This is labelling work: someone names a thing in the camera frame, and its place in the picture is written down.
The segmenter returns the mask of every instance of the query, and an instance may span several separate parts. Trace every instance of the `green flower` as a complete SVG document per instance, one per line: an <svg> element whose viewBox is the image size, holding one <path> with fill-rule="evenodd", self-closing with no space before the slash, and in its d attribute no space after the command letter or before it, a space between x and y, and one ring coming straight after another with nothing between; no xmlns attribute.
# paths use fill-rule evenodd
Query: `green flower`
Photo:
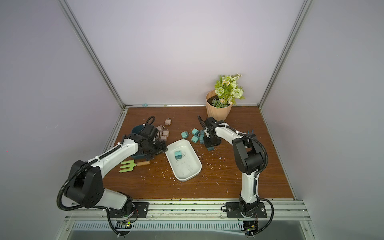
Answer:
<svg viewBox="0 0 384 240"><path fill-rule="evenodd" d="M234 92L235 93L233 94L233 96L235 98L241 98L241 96L243 96L243 90L241 88L236 88Z"/></svg>
<svg viewBox="0 0 384 240"><path fill-rule="evenodd" d="M217 96L220 97L221 95L224 94L224 88L222 88L222 87L217 88L217 89L215 90L215 93L217 94Z"/></svg>

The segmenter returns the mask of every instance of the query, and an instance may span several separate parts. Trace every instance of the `wooden handle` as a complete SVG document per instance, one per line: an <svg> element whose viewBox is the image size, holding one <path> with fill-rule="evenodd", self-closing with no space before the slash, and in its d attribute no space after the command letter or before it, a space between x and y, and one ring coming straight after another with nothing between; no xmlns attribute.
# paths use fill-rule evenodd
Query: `wooden handle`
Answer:
<svg viewBox="0 0 384 240"><path fill-rule="evenodd" d="M150 164L150 163L151 163L150 160L148 160L148 161L144 161L144 162L138 162L138 163L136 163L136 166L148 165L148 164Z"/></svg>

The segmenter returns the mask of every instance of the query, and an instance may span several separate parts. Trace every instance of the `beige flower pot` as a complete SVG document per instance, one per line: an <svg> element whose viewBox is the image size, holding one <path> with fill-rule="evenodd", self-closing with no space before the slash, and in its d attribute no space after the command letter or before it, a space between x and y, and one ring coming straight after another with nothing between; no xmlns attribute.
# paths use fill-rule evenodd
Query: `beige flower pot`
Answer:
<svg viewBox="0 0 384 240"><path fill-rule="evenodd" d="M217 121L225 120L227 118L229 112L231 111L232 105L229 105L228 107L225 107L225 108L216 108L216 107L210 105L208 103L208 99L210 99L211 97L216 96L216 95L217 94L215 93L215 90L212 90L205 97L206 102L207 102L208 117L213 117Z"/></svg>

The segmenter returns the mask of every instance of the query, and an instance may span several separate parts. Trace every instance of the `robotic arm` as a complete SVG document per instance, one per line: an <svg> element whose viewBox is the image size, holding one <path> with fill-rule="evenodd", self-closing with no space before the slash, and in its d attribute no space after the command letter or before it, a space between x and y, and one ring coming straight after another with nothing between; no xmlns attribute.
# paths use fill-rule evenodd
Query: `robotic arm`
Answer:
<svg viewBox="0 0 384 240"><path fill-rule="evenodd" d="M113 214L121 217L130 217L134 210L132 198L128 195L105 189L102 178L124 159L137 152L150 159L168 150L164 141L156 140L159 130L151 125L154 122L154 117L149 119L146 124L143 124L144 127L138 134L124 135L121 142L109 151L86 162L81 160L75 162L72 165L67 181L59 190L56 199L59 209L68 211L81 207L108 208L107 216ZM79 203L79 205L72 207L64 206L61 202L63 195Z"/></svg>
<svg viewBox="0 0 384 240"><path fill-rule="evenodd" d="M256 217L257 211L264 205L260 200L267 201L271 205L271 216L268 223L258 228L257 221L244 222L244 231L248 236L263 231L268 227L273 219L274 209L272 203L268 199L258 196L258 178L259 174L264 171L268 164L268 154L264 146L256 139L255 134L246 134L231 128L224 121L216 121L213 117L207 118L205 121L198 116L200 124L204 128L206 136L204 136L204 144L208 147L218 146L223 138L233 146L235 162L239 170L242 172L242 190L240 193L238 208L245 218ZM231 211L226 205L225 212Z"/></svg>

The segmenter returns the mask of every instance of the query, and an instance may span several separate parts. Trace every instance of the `white plastic tray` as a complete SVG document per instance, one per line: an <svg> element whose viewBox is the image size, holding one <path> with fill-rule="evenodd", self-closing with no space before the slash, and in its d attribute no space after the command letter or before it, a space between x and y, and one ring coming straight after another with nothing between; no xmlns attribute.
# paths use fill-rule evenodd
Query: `white plastic tray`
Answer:
<svg viewBox="0 0 384 240"><path fill-rule="evenodd" d="M201 162L188 140L178 140L168 145L167 148L168 162L178 180L185 182L199 174ZM181 151L182 159L175 158L176 151Z"/></svg>

